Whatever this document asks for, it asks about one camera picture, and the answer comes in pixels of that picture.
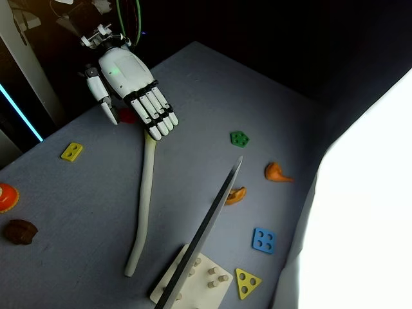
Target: dark background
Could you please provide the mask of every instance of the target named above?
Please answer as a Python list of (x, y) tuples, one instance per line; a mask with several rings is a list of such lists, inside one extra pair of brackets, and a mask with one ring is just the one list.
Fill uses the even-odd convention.
[[(53, 7), (64, 14), (81, 2)], [(96, 104), (78, 72), (98, 56), (55, 23), (48, 0), (24, 3), (42, 22), (26, 36), (73, 119)], [(79, 25), (111, 22), (120, 31), (114, 1), (103, 16), (87, 9), (89, 1), (83, 3)], [(140, 6), (146, 34), (135, 53), (150, 68), (199, 41), (316, 100), (326, 140), (339, 136), (412, 66), (410, 1), (141, 0)], [(132, 18), (128, 24), (134, 36)]]

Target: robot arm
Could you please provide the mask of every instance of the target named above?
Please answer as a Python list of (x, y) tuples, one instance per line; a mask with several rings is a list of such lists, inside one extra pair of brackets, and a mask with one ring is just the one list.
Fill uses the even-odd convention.
[[(86, 39), (84, 45), (90, 48), (103, 49), (103, 56), (98, 63), (102, 77), (113, 91), (131, 107), (140, 117), (147, 132), (154, 140), (160, 140), (178, 125), (178, 119), (165, 97), (157, 88), (157, 80), (153, 78), (147, 66), (127, 47), (127, 38), (113, 35), (108, 27), (99, 27)], [(121, 42), (121, 48), (115, 46)], [(102, 77), (96, 68), (86, 70), (88, 86), (93, 96), (102, 106), (105, 114), (114, 124), (118, 124), (116, 113), (111, 106), (109, 91), (104, 86)]]

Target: white peg board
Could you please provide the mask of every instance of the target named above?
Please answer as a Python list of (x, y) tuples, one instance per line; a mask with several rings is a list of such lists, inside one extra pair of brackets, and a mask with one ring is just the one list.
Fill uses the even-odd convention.
[[(157, 284), (156, 288), (154, 288), (152, 294), (150, 295), (150, 300), (152, 300), (155, 304), (157, 304), (162, 296), (163, 289), (172, 278), (188, 247), (189, 245), (185, 245), (182, 248), (163, 278)], [(233, 276), (207, 256), (199, 254), (199, 258), (201, 259), (201, 263), (197, 266), (193, 266), (196, 272), (194, 275), (186, 279), (182, 289), (180, 290), (182, 299), (175, 301), (172, 309), (218, 309), (221, 301), (225, 297), (226, 292), (233, 280)], [(216, 274), (210, 275), (209, 269), (213, 267), (218, 267), (219, 270)], [(209, 282), (218, 280), (219, 276), (222, 275), (228, 275), (229, 280), (219, 282), (219, 285), (216, 288), (209, 288), (207, 286)]]

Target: blue block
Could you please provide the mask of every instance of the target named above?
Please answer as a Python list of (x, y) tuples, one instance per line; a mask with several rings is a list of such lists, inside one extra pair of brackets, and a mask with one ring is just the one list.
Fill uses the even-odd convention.
[(275, 241), (275, 233), (257, 227), (253, 233), (252, 248), (273, 254), (275, 252)]

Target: green wire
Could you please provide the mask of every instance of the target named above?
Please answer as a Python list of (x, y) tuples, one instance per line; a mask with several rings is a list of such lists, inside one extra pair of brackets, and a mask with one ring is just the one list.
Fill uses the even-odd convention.
[(142, 32), (142, 14), (140, 13), (140, 3), (139, 0), (136, 0), (136, 5), (137, 5), (137, 25), (138, 25), (138, 30), (137, 30), (137, 38), (136, 38), (136, 43), (134, 43), (133, 48), (136, 47), (137, 43), (140, 40), (140, 32)]
[(120, 23), (120, 27), (122, 28), (123, 35), (126, 36), (126, 31), (124, 31), (122, 13), (120, 13), (120, 5), (119, 5), (119, 3), (118, 3), (118, 0), (116, 0), (116, 6), (117, 6), (118, 21), (119, 21), (119, 23)]

